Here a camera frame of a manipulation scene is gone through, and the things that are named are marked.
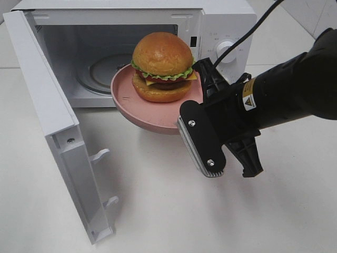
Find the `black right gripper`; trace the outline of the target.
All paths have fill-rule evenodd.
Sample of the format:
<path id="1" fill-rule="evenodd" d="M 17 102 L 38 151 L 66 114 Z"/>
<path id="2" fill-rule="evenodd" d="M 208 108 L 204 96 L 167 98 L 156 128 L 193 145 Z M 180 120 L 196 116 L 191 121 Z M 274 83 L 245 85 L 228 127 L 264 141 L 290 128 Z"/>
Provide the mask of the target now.
<path id="1" fill-rule="evenodd" d="M 256 99 L 252 106 L 245 101 L 253 95 L 256 79 L 230 85 L 213 67 L 210 58 L 193 64 L 202 88 L 202 103 L 221 144 L 232 152 L 243 166 L 244 178 L 256 177 L 263 172 L 255 137 L 261 135 L 253 119 L 257 109 Z"/>

